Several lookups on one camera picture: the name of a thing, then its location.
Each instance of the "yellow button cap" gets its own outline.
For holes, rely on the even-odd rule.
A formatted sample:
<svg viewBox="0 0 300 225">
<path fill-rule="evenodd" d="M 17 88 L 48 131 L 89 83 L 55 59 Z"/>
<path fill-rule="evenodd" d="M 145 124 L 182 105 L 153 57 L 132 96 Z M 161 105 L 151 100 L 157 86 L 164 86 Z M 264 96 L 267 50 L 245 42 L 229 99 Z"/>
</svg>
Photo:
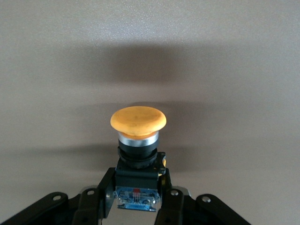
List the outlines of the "yellow button cap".
<svg viewBox="0 0 300 225">
<path fill-rule="evenodd" d="M 165 115 L 148 106 L 132 106 L 116 111 L 111 118 L 111 126 L 133 139 L 150 136 L 166 124 Z"/>
</svg>

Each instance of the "gray surface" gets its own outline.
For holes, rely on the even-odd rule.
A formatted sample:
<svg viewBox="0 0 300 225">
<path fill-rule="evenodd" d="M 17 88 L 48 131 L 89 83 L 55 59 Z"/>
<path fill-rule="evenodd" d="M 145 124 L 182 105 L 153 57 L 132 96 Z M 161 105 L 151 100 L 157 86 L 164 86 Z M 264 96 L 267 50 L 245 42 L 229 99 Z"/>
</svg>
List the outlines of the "gray surface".
<svg viewBox="0 0 300 225">
<path fill-rule="evenodd" d="M 117 162 L 114 111 L 165 112 L 174 185 L 300 223 L 297 1 L 1 1 L 0 222 Z M 113 209 L 104 224 L 153 224 Z"/>
</svg>

